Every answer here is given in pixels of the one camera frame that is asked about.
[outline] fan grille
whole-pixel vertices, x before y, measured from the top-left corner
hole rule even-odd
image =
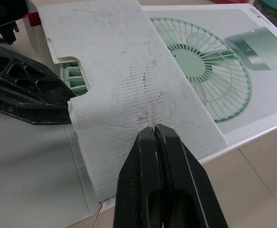
[[[214,121],[230,119],[244,109],[250,76],[224,41],[185,21],[150,20]]]

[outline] red object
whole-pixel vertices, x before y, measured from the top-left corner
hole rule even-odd
[[[40,21],[38,12],[28,13],[28,19],[32,27],[42,24],[42,22]]]
[[[218,4],[248,3],[249,0],[210,0]]]

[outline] product box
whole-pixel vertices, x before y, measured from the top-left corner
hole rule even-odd
[[[277,128],[277,28],[259,11],[249,4],[142,8],[227,140],[201,163]]]

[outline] green plastic part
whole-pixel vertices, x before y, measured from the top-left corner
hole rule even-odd
[[[186,21],[150,20],[214,121],[244,110],[251,93],[250,76],[223,40]]]
[[[88,92],[81,68],[77,62],[61,64],[60,78],[76,96]]]

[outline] floor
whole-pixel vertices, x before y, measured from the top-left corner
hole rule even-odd
[[[277,131],[204,165],[230,228],[277,227]],[[111,228],[114,209],[95,228]],[[69,228],[88,228],[91,218]]]

